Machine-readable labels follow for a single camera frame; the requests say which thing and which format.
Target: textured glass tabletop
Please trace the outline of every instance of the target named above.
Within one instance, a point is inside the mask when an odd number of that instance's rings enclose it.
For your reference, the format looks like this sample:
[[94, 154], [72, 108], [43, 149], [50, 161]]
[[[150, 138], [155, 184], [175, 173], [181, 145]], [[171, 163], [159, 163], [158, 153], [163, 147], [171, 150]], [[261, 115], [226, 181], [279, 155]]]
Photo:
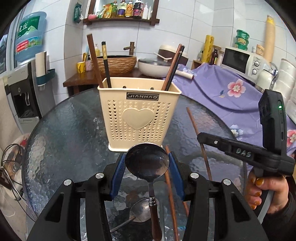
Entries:
[[[186, 111], [189, 107], [200, 132], [233, 139], [230, 129], [210, 110], [185, 96], [180, 96], [163, 145], [169, 145], [178, 160], [190, 165], [191, 170], [207, 178], [201, 149]], [[229, 178], [242, 189], [242, 162], [223, 155], [215, 148], [205, 146], [214, 181]], [[41, 213], [53, 193], [65, 179], [80, 182], [102, 172], [114, 163], [119, 153], [108, 149], [99, 93], [91, 89], [63, 101], [44, 116], [33, 130], [22, 167], [25, 196], [35, 218]], [[178, 232], [182, 239], [187, 217], [180, 198], [174, 202], [178, 218]], [[130, 207], [148, 197], [148, 184], [137, 179], [127, 169], [118, 196], [105, 202], [109, 226], [113, 228], [129, 218]], [[168, 198], [164, 205], [166, 240], [174, 240]], [[213, 212], [210, 212], [210, 237], [213, 237]], [[152, 240], [151, 221], [131, 222], [112, 234], [113, 240]], [[85, 240], [85, 202], [81, 201], [81, 239]]]

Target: black sleeve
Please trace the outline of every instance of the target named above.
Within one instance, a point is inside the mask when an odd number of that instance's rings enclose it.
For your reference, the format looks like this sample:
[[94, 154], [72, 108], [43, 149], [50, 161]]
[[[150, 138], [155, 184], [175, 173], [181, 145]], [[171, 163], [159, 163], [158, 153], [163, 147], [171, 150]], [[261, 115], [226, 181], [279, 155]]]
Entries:
[[275, 214], [267, 214], [263, 220], [269, 241], [293, 241], [296, 235], [296, 203], [289, 192], [287, 205]]

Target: black chopstick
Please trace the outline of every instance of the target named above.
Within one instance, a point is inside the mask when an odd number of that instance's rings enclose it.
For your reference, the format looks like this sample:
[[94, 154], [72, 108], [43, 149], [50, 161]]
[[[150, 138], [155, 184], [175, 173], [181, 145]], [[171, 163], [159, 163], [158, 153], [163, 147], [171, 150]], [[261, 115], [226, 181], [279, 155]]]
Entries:
[[110, 73], [109, 73], [109, 65], [108, 65], [108, 58], [107, 58], [107, 49], [106, 49], [106, 42], [102, 42], [102, 52], [103, 52], [103, 61], [104, 61], [104, 67], [106, 72], [106, 78], [107, 78], [107, 85], [108, 88], [111, 87], [111, 80], [110, 80]]
[[168, 91], [169, 88], [170, 88], [170, 85], [171, 85], [171, 83], [172, 83], [172, 80], [173, 80], [174, 75], [175, 75], [175, 73], [176, 73], [176, 70], [177, 70], [177, 68], [178, 68], [178, 64], [179, 64], [179, 62], [180, 62], [180, 59], [181, 59], [181, 57], [182, 57], [182, 54], [183, 54], [184, 49], [185, 49], [185, 46], [182, 45], [181, 50], [180, 50], [180, 52], [179, 52], [179, 56], [178, 56], [178, 58], [177, 58], [177, 61], [176, 61], [175, 65], [174, 65], [174, 67], [173, 67], [173, 71], [172, 71], [172, 73], [171, 73], [171, 75], [170, 75], [170, 78], [169, 78], [169, 80], [168, 80], [168, 83], [167, 83], [167, 85], [166, 85], [166, 87], [165, 87], [165, 91]]

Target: stack of green containers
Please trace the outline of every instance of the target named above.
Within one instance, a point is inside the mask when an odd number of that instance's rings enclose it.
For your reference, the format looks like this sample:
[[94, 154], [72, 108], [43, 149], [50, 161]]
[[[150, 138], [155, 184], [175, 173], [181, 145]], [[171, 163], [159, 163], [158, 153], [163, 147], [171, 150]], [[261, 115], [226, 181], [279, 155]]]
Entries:
[[238, 29], [234, 47], [247, 51], [248, 44], [249, 44], [249, 37], [250, 35], [247, 32]]

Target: wicker basin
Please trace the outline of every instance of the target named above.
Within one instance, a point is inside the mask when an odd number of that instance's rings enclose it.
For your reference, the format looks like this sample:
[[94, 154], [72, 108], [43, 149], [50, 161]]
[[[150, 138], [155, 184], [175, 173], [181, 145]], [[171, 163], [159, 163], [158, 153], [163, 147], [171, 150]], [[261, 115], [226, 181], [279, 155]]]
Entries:
[[[99, 69], [105, 74], [103, 57], [97, 57]], [[128, 73], [133, 70], [137, 62], [136, 56], [110, 55], [108, 56], [109, 73], [111, 76]]]

